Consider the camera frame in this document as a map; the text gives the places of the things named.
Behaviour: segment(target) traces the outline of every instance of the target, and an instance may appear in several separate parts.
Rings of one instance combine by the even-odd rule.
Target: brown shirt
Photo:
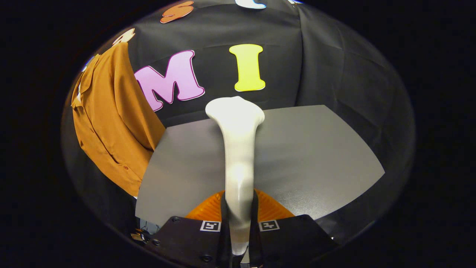
[[[81,148],[104,175],[137,196],[165,127],[134,77],[126,42],[90,61],[71,107]]]

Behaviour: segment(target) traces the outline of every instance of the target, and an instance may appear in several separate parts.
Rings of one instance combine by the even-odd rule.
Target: white object
[[[249,242],[254,193],[255,134],[265,115],[243,98],[218,98],[205,107],[223,134],[225,143],[225,199],[229,208],[231,248],[245,253]]]
[[[257,4],[254,0],[235,0],[235,3],[247,9],[265,9],[265,4]]]
[[[76,96],[79,102],[81,102],[81,83],[78,85],[78,96]]]

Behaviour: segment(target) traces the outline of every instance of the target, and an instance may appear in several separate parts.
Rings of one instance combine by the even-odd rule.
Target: letter
[[[254,44],[242,44],[230,47],[229,51],[237,58],[238,82],[236,91],[254,91],[265,88],[266,83],[259,77],[258,54],[263,48]]]
[[[134,37],[134,35],[136,35],[134,33],[134,30],[135,28],[132,28],[130,29],[129,31],[123,33],[121,36],[119,36],[113,43],[112,43],[112,46],[116,45],[116,44],[119,44],[121,42],[127,42],[129,40],[132,39],[132,37]]]
[[[147,102],[154,111],[163,107],[163,102],[156,99],[155,92],[167,103],[172,104],[174,99],[174,87],[177,84],[179,101],[188,101],[205,94],[205,89],[198,85],[193,72],[193,50],[185,50],[172,55],[167,65],[165,77],[150,66],[138,70],[134,75]]]
[[[256,4],[253,0],[235,0],[235,3],[247,9],[265,9],[265,4]]]
[[[167,23],[187,16],[193,10],[193,7],[190,7],[191,4],[193,1],[187,1],[169,8],[162,14],[163,18],[160,19],[160,22]]]

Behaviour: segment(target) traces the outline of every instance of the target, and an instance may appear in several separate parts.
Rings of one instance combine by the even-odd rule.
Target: letter m
[[[177,99],[179,101],[188,101],[205,94],[205,89],[198,85],[193,72],[193,56],[195,56],[193,50],[185,50],[172,55],[165,76],[150,66],[146,66],[134,74],[154,112],[164,106],[164,103],[157,99],[156,95],[168,104],[173,103],[175,84],[177,84]]]

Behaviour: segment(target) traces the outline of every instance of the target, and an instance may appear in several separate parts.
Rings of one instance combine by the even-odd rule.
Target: shirt collar
[[[98,63],[100,55],[97,54],[88,64],[86,67],[86,70],[81,74],[79,77],[78,81],[76,82],[76,85],[74,86],[73,90],[73,95],[71,99],[71,107],[76,108],[78,106],[82,106],[82,103],[80,100],[78,100],[78,90],[80,94],[82,95],[83,92],[88,90],[91,87],[91,82],[92,82],[92,74],[94,72],[94,67]]]

